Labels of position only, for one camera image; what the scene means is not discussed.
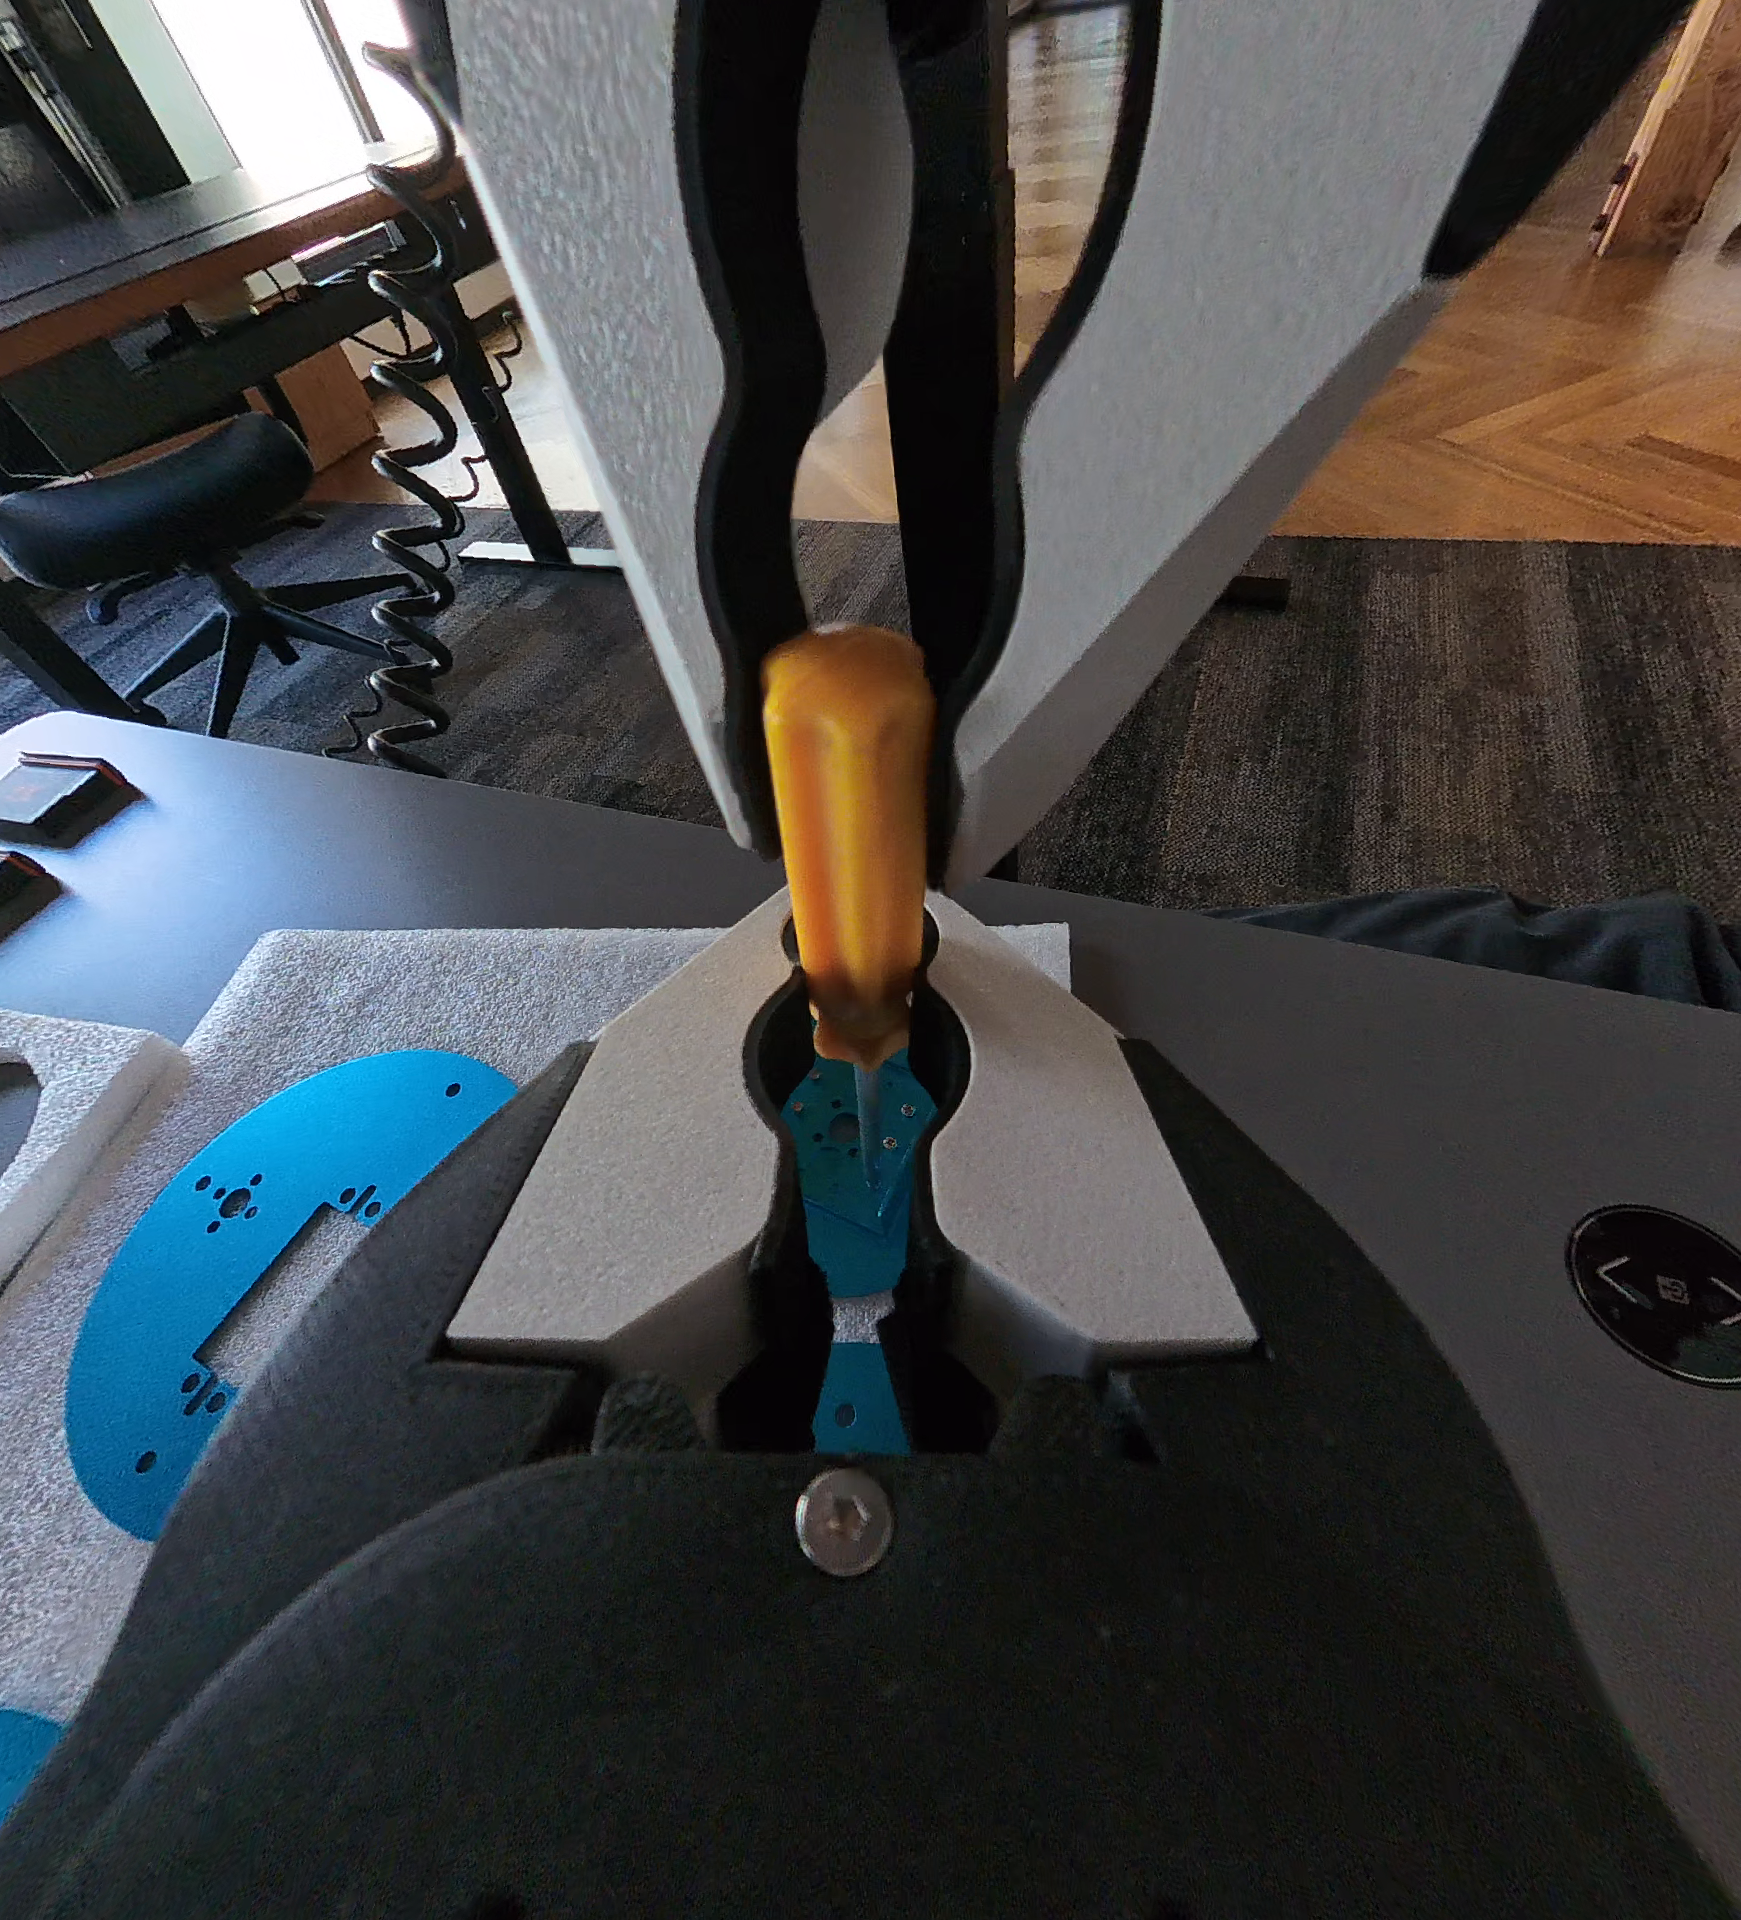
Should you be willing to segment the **small brown cardboard box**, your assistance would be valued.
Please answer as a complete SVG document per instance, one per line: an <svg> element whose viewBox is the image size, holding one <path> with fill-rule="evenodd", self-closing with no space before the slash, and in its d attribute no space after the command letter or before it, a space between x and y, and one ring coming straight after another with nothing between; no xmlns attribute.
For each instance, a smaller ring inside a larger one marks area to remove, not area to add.
<svg viewBox="0 0 1741 1920"><path fill-rule="evenodd" d="M317 471L376 443L370 393L343 345L278 372L276 388L294 412Z"/></svg>

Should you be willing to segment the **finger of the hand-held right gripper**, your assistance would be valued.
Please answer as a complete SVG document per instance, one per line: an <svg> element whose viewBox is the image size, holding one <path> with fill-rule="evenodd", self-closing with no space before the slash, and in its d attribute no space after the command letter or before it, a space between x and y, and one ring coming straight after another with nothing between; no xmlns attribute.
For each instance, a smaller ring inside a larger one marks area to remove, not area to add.
<svg viewBox="0 0 1741 1920"><path fill-rule="evenodd" d="M825 396L797 214L817 5L451 5L473 179L738 844L779 848L758 669L801 633Z"/></svg>
<svg viewBox="0 0 1741 1920"><path fill-rule="evenodd" d="M1442 301L1535 5L1135 5L1096 220L998 421L943 884L1054 802Z"/></svg>

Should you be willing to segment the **black shelving unit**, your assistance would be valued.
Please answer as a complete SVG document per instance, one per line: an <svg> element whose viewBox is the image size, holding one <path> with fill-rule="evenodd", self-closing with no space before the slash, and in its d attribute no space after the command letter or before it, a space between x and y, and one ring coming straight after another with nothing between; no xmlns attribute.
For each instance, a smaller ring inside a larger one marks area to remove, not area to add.
<svg viewBox="0 0 1741 1920"><path fill-rule="evenodd" d="M0 2L0 245L237 164L152 5Z"/></svg>

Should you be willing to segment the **small blue metal disc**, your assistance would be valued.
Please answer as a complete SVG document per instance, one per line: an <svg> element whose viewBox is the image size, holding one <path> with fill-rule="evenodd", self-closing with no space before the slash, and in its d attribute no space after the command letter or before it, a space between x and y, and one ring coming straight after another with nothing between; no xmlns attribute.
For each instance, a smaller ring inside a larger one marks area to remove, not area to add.
<svg viewBox="0 0 1741 1920"><path fill-rule="evenodd" d="M906 1455L908 1435L879 1340L835 1339L812 1422L814 1452Z"/></svg>

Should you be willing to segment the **dark pants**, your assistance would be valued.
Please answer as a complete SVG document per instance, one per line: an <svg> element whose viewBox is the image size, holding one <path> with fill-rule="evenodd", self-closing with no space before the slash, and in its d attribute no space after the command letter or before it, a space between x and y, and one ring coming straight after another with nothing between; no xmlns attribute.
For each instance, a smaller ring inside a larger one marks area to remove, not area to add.
<svg viewBox="0 0 1741 1920"><path fill-rule="evenodd" d="M1741 923L1681 894L1544 906L1506 890L1430 886L1206 916L1741 1014Z"/></svg>

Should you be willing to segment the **blue disc with rectangular cutout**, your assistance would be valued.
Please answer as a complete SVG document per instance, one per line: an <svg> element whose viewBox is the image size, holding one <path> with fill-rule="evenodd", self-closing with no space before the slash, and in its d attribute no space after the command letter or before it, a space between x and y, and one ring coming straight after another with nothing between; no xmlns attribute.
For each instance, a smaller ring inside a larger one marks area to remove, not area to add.
<svg viewBox="0 0 1741 1920"><path fill-rule="evenodd" d="M237 1396L210 1336L313 1215L374 1222L516 1091L468 1053L374 1053L276 1091L168 1179L109 1264L65 1375L65 1455L109 1521L158 1534Z"/></svg>

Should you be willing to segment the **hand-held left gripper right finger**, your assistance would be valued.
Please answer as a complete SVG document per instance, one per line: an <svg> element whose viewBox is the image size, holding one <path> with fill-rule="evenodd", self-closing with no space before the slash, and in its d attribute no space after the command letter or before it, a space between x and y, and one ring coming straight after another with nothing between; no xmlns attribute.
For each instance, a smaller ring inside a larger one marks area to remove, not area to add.
<svg viewBox="0 0 1741 1920"><path fill-rule="evenodd" d="M1112 1029L943 897L890 1372L915 1452L979 1452L1026 1380L1248 1354L1256 1329Z"/></svg>

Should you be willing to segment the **yellow handled screwdriver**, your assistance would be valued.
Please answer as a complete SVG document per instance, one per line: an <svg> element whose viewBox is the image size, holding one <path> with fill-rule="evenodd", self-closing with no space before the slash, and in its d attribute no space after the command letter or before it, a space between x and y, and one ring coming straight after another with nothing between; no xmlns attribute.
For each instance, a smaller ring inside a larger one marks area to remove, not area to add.
<svg viewBox="0 0 1741 1920"><path fill-rule="evenodd" d="M883 1187L877 1071L908 1041L922 964L934 699L925 656L877 626L774 646L762 730L817 1049L856 1071L860 1165Z"/></svg>

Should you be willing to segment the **white foam frame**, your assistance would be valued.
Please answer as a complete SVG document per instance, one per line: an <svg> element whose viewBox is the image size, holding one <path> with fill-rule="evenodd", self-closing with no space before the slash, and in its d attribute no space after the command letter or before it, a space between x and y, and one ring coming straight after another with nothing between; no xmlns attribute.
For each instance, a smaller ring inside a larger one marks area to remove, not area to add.
<svg viewBox="0 0 1741 1920"><path fill-rule="evenodd" d="M0 1066L37 1081L36 1115L0 1170L0 1290L130 1114L187 1063L152 1032L0 1010Z"/></svg>

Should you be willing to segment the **black desk leg frame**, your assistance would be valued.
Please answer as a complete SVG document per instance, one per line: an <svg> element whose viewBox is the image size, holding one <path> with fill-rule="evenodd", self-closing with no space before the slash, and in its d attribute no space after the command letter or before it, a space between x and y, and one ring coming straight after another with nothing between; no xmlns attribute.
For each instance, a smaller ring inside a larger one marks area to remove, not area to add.
<svg viewBox="0 0 1741 1920"><path fill-rule="evenodd" d="M1004 9L890 2L886 23L912 201L883 376L910 633L937 699L929 859L945 884L975 813L955 729L1001 658L1025 569Z"/></svg>

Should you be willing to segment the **blue metal bracket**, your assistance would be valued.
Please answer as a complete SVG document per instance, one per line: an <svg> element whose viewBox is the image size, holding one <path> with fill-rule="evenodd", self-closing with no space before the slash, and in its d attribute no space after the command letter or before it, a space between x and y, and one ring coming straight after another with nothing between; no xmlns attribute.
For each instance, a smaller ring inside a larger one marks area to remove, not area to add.
<svg viewBox="0 0 1741 1920"><path fill-rule="evenodd" d="M817 1058L785 1107L807 1208L866 1235L893 1232L934 1112L905 1049L873 1075Z"/></svg>

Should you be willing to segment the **wooden post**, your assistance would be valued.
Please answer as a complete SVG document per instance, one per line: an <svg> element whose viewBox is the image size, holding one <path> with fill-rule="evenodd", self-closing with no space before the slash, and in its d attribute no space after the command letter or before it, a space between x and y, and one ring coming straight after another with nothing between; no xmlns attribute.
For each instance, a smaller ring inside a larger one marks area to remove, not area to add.
<svg viewBox="0 0 1741 1920"><path fill-rule="evenodd" d="M1697 2L1611 184L1594 250L1676 250L1739 134L1741 2Z"/></svg>

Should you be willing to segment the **black saddle stool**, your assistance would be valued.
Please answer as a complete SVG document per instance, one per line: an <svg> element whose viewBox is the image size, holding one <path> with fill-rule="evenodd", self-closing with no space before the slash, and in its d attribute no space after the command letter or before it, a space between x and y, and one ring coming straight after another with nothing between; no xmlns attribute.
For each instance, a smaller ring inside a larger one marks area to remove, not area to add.
<svg viewBox="0 0 1741 1920"><path fill-rule="evenodd" d="M311 613L386 592L395 573L260 592L235 569L242 550L298 516L313 474L306 445L280 419L249 413L156 459L2 498L0 558L29 583L89 590L95 625L112 622L123 599L166 575L187 572L208 581L219 613L124 699L137 719L163 724L148 696L217 658L208 732L224 737L260 648L286 664L298 658L291 641L373 664L393 660L382 642Z"/></svg>

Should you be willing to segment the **white foam sheet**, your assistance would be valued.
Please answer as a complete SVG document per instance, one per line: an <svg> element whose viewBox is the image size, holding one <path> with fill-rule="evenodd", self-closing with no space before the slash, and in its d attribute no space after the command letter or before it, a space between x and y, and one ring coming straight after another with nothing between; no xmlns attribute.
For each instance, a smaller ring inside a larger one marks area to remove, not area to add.
<svg viewBox="0 0 1741 1920"><path fill-rule="evenodd" d="M400 1048L466 1051L528 1086L702 952L706 930L272 932L0 1296L0 1709L68 1722L151 1555L65 1460L69 1350L96 1284L166 1179L263 1098Z"/></svg>

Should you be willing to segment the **window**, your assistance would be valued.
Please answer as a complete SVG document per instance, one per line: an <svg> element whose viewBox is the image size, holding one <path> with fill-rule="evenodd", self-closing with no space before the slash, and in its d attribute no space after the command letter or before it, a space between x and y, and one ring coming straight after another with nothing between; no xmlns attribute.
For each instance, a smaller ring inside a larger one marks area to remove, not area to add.
<svg viewBox="0 0 1741 1920"><path fill-rule="evenodd" d="M365 161L348 95L298 2L156 2L177 50L200 87L238 162L257 171L335 172ZM391 2L329 2L336 36L379 130L399 150L424 146L422 108L360 56L365 43L406 46Z"/></svg>

